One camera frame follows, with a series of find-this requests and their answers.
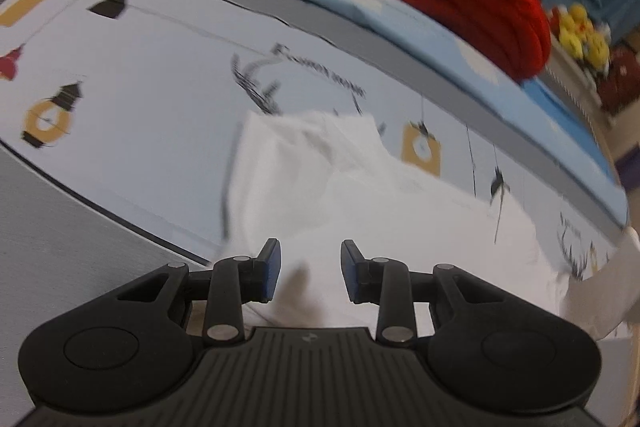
metal screw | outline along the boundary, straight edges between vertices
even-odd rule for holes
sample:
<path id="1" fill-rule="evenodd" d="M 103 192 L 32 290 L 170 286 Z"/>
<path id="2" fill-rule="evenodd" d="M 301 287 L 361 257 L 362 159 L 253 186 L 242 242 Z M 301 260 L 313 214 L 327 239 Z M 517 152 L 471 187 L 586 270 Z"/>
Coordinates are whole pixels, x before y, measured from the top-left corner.
<path id="1" fill-rule="evenodd" d="M 382 336 L 389 342 L 403 343 L 414 337 L 414 332 L 404 326 L 389 326 L 382 330 Z"/>
<path id="2" fill-rule="evenodd" d="M 216 324 L 207 330 L 207 336 L 215 341 L 230 341 L 238 336 L 238 328 L 231 324 Z"/>

white blanket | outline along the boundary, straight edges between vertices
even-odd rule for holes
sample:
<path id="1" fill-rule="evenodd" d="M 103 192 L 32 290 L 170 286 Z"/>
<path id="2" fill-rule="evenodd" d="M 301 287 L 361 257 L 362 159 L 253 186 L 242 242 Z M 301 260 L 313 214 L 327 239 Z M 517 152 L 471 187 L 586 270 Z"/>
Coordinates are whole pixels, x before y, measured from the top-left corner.
<path id="1" fill-rule="evenodd" d="M 508 192 L 488 205 L 402 163 L 385 150 L 370 116 L 249 115 L 228 194 L 225 256 L 282 245 L 274 301 L 251 305 L 287 327 L 366 326 L 378 308 L 351 304 L 340 271 L 340 244 L 390 257 L 412 271 L 455 264 L 554 314 L 568 275 L 556 273 L 529 217 Z M 417 306 L 418 331 L 433 332 Z"/>

